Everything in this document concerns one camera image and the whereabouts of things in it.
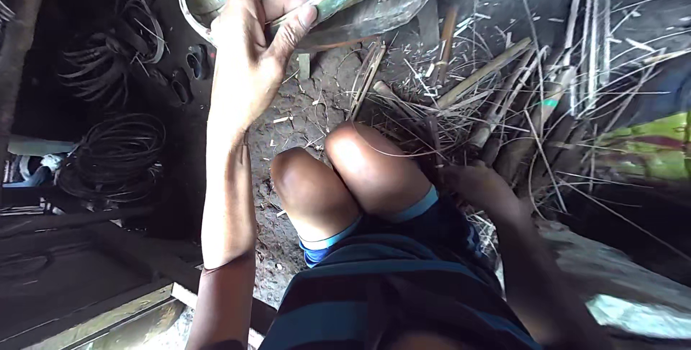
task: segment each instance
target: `bare knee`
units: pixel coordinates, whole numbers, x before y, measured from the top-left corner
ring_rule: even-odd
[[[329,135],[326,136],[324,142],[324,148],[328,155],[335,154],[338,149],[344,147],[357,146],[360,134],[358,134],[358,129],[363,126],[359,123],[355,123],[351,120],[346,120],[340,125],[336,126],[336,129],[331,131]]]
[[[271,161],[271,178],[274,185],[284,183],[287,172],[304,165],[306,157],[312,159],[312,156],[301,147],[294,147],[276,154],[274,160]]]

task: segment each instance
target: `debris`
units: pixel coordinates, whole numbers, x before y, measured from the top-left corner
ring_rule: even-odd
[[[278,118],[278,119],[274,119],[274,123],[285,122],[286,120],[289,120],[289,119],[290,119],[290,120],[293,120],[293,117],[292,117],[292,116],[280,117],[280,118]]]
[[[523,58],[516,66],[514,73],[512,73],[511,76],[502,85],[502,90],[495,94],[492,105],[487,110],[486,114],[483,116],[485,122],[473,126],[473,131],[471,132],[471,136],[468,141],[471,146],[480,149],[485,145],[485,142],[487,142],[487,140],[489,139],[490,134],[492,134],[497,124],[506,113],[506,111],[514,103],[514,98],[516,97],[518,92],[520,92],[520,90],[523,88],[525,82],[521,81],[515,88],[514,92],[511,92],[510,95],[509,91],[514,89],[514,84],[516,83],[518,78],[521,77],[522,74],[523,78],[527,80],[528,76],[530,76],[530,74],[535,70],[535,65],[537,65],[538,62],[537,59],[533,60],[533,64],[529,67],[529,62],[534,55],[535,49],[530,49],[527,52],[525,52]]]
[[[310,54],[300,53],[298,54],[298,64],[300,68],[298,69],[298,79],[307,80],[310,78]]]
[[[656,52],[656,50],[653,49],[653,48],[651,48],[650,46],[648,46],[648,45],[646,45],[646,44],[642,44],[642,43],[637,42],[637,41],[634,41],[634,40],[631,39],[631,38],[625,38],[624,40],[625,40],[626,42],[628,42],[631,46],[635,47],[635,48],[642,49],[642,50],[645,50],[645,51],[651,52],[651,53],[655,53],[655,52]]]
[[[432,72],[434,71],[435,65],[433,63],[430,64],[430,67],[427,69],[427,72],[425,72],[425,77],[429,77],[432,75]]]
[[[456,28],[457,28],[456,32],[454,32],[454,34],[453,34],[454,38],[461,35],[462,32],[466,31],[466,29],[471,25],[472,22],[473,22],[473,18],[470,17],[468,19],[465,19],[461,23],[458,23],[456,25]]]
[[[357,114],[362,107],[362,102],[367,96],[367,92],[372,85],[372,81],[375,79],[375,74],[379,70],[379,64],[381,63],[381,58],[384,57],[386,53],[386,45],[380,41],[376,42],[367,52],[367,58],[362,62],[360,68],[357,71],[355,81],[352,84],[352,103],[350,104],[350,110],[348,115],[345,117],[346,120],[357,119]],[[361,82],[359,87],[356,89],[358,83],[358,78],[361,75]]]
[[[504,68],[509,62],[512,62],[517,55],[523,53],[530,44],[531,39],[525,38],[522,41],[518,42],[516,45],[511,46],[508,50],[497,56],[494,60],[480,68],[478,71],[472,73],[470,77],[463,80],[460,84],[458,84],[456,87],[449,90],[444,96],[442,96],[441,99],[437,100],[439,108],[446,108],[451,106],[456,101],[456,99],[461,96],[463,91],[470,88],[490,73]]]

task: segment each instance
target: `wooden beam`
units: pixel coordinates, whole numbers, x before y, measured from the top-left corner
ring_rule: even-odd
[[[155,243],[147,243],[146,238],[132,232],[127,232],[112,223],[98,223],[87,228],[103,244],[109,245],[111,251],[118,251],[128,261],[136,260],[161,275],[177,283],[177,287],[184,288],[188,296],[181,298],[186,304],[195,304],[199,292],[199,276],[201,272],[191,264],[158,248]],[[265,302],[252,300],[252,315],[249,326],[257,332],[266,335],[269,331],[276,309]]]
[[[34,42],[34,28],[43,0],[16,0],[16,18],[5,28],[5,40],[0,48],[0,165],[5,165],[10,130],[14,123],[19,86],[26,52]]]
[[[141,216],[150,213],[152,209],[152,207],[137,207],[64,215],[3,216],[0,217],[2,220],[2,226],[0,226],[0,238],[12,237],[22,232],[77,227],[91,223],[108,222],[111,219]]]

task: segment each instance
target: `wooden plank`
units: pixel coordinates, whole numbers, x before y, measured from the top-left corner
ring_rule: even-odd
[[[0,340],[0,348],[2,349],[24,349],[27,346],[32,346],[40,343],[42,340],[50,340],[53,336],[59,336],[60,333],[68,331],[70,328],[79,327],[84,322],[89,322],[91,319],[107,314],[109,311],[117,310],[119,307],[127,305],[133,300],[138,300],[144,295],[151,292],[157,292],[171,284],[169,279],[161,279],[157,282],[146,284],[131,291],[120,293],[117,296],[111,297],[92,306],[75,310],[72,313],[60,319],[54,319],[50,322],[37,325],[29,330],[19,333],[15,336],[4,338]],[[68,336],[59,337],[58,341],[66,340]],[[40,346],[33,349],[61,349],[61,347]]]
[[[27,347],[25,350],[43,350],[43,349],[64,349],[68,346],[73,346],[78,342],[83,342],[86,338],[93,336],[113,326],[122,324],[136,316],[139,316],[142,312],[160,306],[161,301],[166,301],[171,298],[171,291],[173,289],[173,284],[165,284],[170,282],[169,280],[161,280],[154,284],[147,284],[136,291],[143,292],[152,287],[164,284],[159,289],[154,290],[144,294],[141,297],[137,297],[132,301],[125,301],[130,298],[131,295],[135,294],[128,292],[128,296],[119,297],[124,303],[116,308],[108,310],[95,316],[94,318],[88,319],[85,322],[76,324],[75,326],[68,328],[56,336],[49,337],[41,342]]]
[[[22,232],[69,228],[91,223],[108,222],[111,219],[141,216],[150,213],[152,209],[152,207],[136,207],[64,215],[0,216],[0,238],[12,237]]]
[[[199,269],[169,252],[159,249],[157,244],[147,243],[145,238],[127,232],[112,223],[90,225],[87,230],[92,232],[102,243],[120,251],[125,259],[143,262],[152,271],[178,283],[178,287],[186,290],[186,296],[181,301],[186,301],[188,305],[193,303],[196,305],[196,295],[199,292]],[[251,328],[266,335],[275,316],[276,309],[274,307],[261,300],[253,299],[252,316],[249,323]]]
[[[26,52],[34,41],[34,28],[43,0],[16,0],[16,18],[5,27],[5,40],[0,49],[0,165],[5,165],[10,130],[14,122],[19,86]]]

